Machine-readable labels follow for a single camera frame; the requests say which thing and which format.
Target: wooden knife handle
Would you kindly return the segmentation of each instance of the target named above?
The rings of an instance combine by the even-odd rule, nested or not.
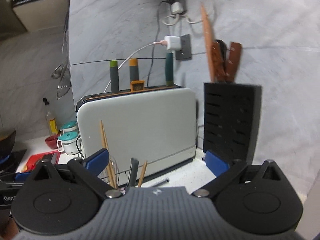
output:
[[[212,61],[212,29],[211,24],[208,19],[207,12],[204,8],[203,3],[201,4],[201,19],[202,19],[202,27],[203,27],[203,35],[204,35],[204,42],[205,42],[205,51],[207,53],[208,58],[208,67],[210,73],[210,80],[214,82],[214,65]]]
[[[242,45],[237,42],[230,43],[229,58],[225,63],[226,82],[234,82],[240,63]]]
[[[226,74],[223,69],[223,59],[221,55],[220,44],[216,41],[212,43],[212,61],[217,81],[224,82]]]

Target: hanging utensil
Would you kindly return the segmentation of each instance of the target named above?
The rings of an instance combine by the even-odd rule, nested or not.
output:
[[[60,79],[57,91],[57,99],[59,100],[68,93],[71,88],[70,68],[66,66],[64,73]]]
[[[62,42],[62,55],[65,55],[65,47],[68,44],[68,39],[67,39],[67,30],[68,30],[68,13],[66,15],[65,18],[65,22],[64,22],[64,28],[63,28],[63,42]],[[62,71],[63,68],[66,67],[66,65],[68,64],[68,51],[66,53],[66,58],[64,59],[64,61],[52,72],[51,77],[53,79],[58,79],[62,76]]]

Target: red cutting board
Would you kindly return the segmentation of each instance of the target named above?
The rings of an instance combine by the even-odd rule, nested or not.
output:
[[[40,154],[32,155],[28,159],[26,165],[23,167],[22,172],[32,171],[36,167],[39,160],[46,158],[45,155],[53,155],[53,158],[51,158],[51,160],[54,160],[53,164],[58,164],[59,158],[60,158],[60,152],[52,151],[52,152],[40,153]]]

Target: blue gripper pad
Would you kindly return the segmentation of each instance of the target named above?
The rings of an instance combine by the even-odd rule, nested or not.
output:
[[[93,175],[98,176],[109,163],[109,152],[101,149],[86,159],[85,168]]]
[[[31,174],[31,172],[22,172],[22,173],[18,173],[16,175],[16,177],[14,178],[14,181],[16,182],[22,182],[22,181],[26,181],[26,179],[29,177],[29,175]]]
[[[228,163],[220,159],[210,150],[205,153],[205,165],[217,177],[230,168]]]

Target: teal lid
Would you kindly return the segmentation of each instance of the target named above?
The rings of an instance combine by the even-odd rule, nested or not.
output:
[[[77,132],[67,132],[61,136],[58,137],[58,140],[61,141],[71,141],[74,140],[78,137],[78,133]]]
[[[77,125],[77,121],[70,121],[61,126],[61,129],[68,129],[75,127]]]

